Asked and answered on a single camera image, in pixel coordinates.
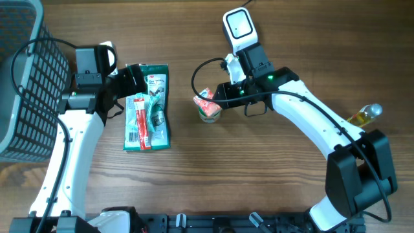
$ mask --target black cable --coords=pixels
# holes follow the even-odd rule
[[[371,162],[368,160],[367,156],[365,155],[365,153],[361,150],[361,148],[356,144],[355,140],[348,134],[348,132],[346,131],[345,128],[341,127],[341,125],[339,125],[339,123],[337,123],[335,121],[335,119],[333,117],[331,117],[325,110],[323,110],[319,105],[315,104],[313,101],[309,100],[308,98],[306,98],[305,96],[301,96],[300,94],[296,94],[296,93],[291,93],[288,91],[267,91],[267,92],[263,92],[263,93],[256,93],[256,94],[250,94],[247,96],[242,96],[239,98],[233,98],[233,99],[229,99],[229,100],[213,100],[213,99],[209,99],[209,98],[205,98],[203,96],[201,96],[199,94],[199,92],[195,89],[194,87],[194,78],[195,75],[197,74],[197,72],[206,64],[211,63],[213,61],[224,61],[223,58],[213,58],[210,59],[208,61],[203,62],[201,65],[199,65],[196,70],[193,73],[193,76],[191,77],[191,88],[193,89],[194,93],[202,100],[206,100],[206,101],[210,101],[216,104],[219,103],[228,103],[228,102],[234,102],[234,101],[240,101],[240,100],[247,100],[250,99],[252,97],[255,96],[263,96],[263,95],[268,95],[268,94],[286,94],[286,95],[290,95],[290,96],[295,96],[297,98],[299,98],[301,101],[305,101],[308,104],[310,104],[312,107],[316,108],[320,113],[322,113],[326,118],[328,118],[329,121],[332,122],[332,124],[337,127],[341,133],[343,133],[345,135],[345,137],[349,140],[349,142],[351,142],[353,148],[356,149],[356,151],[361,155],[361,157],[365,160],[366,164],[368,165],[368,168],[371,172],[371,175],[374,177],[374,180],[376,182],[376,185],[378,186],[378,189],[380,190],[380,195],[382,197],[382,200],[384,201],[384,205],[386,208],[386,212],[387,212],[387,219],[381,218],[375,214],[372,214],[370,212],[366,212],[363,211],[363,214],[366,214],[367,216],[373,217],[378,221],[381,221],[383,223],[388,223],[391,221],[392,219],[392,215],[391,215],[391,207],[389,205],[389,201],[387,198],[387,195],[384,191],[384,187],[382,186],[381,182],[380,182],[380,178],[378,177],[378,174],[376,173],[373,165],[371,164]]]
[[[61,177],[62,177],[62,174],[63,174],[63,169],[64,169],[64,167],[66,165],[66,162],[67,162],[67,155],[68,155],[68,152],[69,152],[68,148],[69,148],[69,142],[70,142],[70,140],[69,140],[70,139],[69,131],[66,128],[65,124],[57,116],[53,115],[50,111],[47,111],[46,109],[43,109],[42,107],[36,105],[35,103],[31,102],[28,98],[26,98],[23,94],[25,92],[25,90],[22,90],[23,93],[21,93],[19,91],[19,88],[23,88],[23,87],[21,85],[19,85],[19,87],[18,87],[16,85],[16,81],[14,80],[14,64],[15,64],[16,59],[19,56],[20,52],[22,52],[23,49],[25,49],[30,44],[36,43],[36,42],[41,42],[41,41],[55,41],[55,42],[59,42],[59,43],[63,43],[65,45],[68,45],[68,46],[70,46],[74,49],[77,48],[77,46],[73,45],[72,43],[69,43],[68,41],[64,41],[62,39],[56,39],[56,38],[36,38],[36,39],[32,39],[32,40],[24,43],[20,47],[20,49],[18,49],[16,51],[16,53],[13,55],[12,63],[10,65],[10,79],[12,81],[12,87],[13,87],[14,91],[16,92],[16,94],[18,96],[20,96],[20,98],[23,101],[27,102],[29,105],[32,105],[34,108],[38,109],[38,111],[41,111],[42,113],[44,113],[44,114],[50,116],[51,118],[53,118],[61,126],[61,128],[63,130],[63,134],[65,135],[65,139],[64,139],[65,145],[64,145],[64,148],[63,148],[63,156],[62,156],[62,160],[61,160],[60,167],[59,167],[59,170],[58,170],[58,174],[57,174],[56,180],[53,184],[53,188],[52,188],[52,191],[50,193],[49,202],[47,203],[45,213],[43,214],[43,216],[41,218],[41,221],[40,221],[40,223],[39,223],[39,225],[36,229],[36,233],[40,233],[43,230],[43,226],[46,222],[46,218],[49,216],[50,209],[52,208],[52,206],[54,204],[56,193],[58,191],[59,183],[61,181]],[[115,53],[115,50],[110,46],[107,46],[107,49],[110,50],[114,55],[114,67],[111,66],[113,68],[113,70],[111,72],[113,72],[116,68],[116,61],[117,61],[116,53]]]
[[[253,1],[253,0],[248,0],[247,2],[245,2],[243,5],[241,5],[241,7],[244,7],[244,6],[246,6],[247,4],[249,4],[251,1]]]

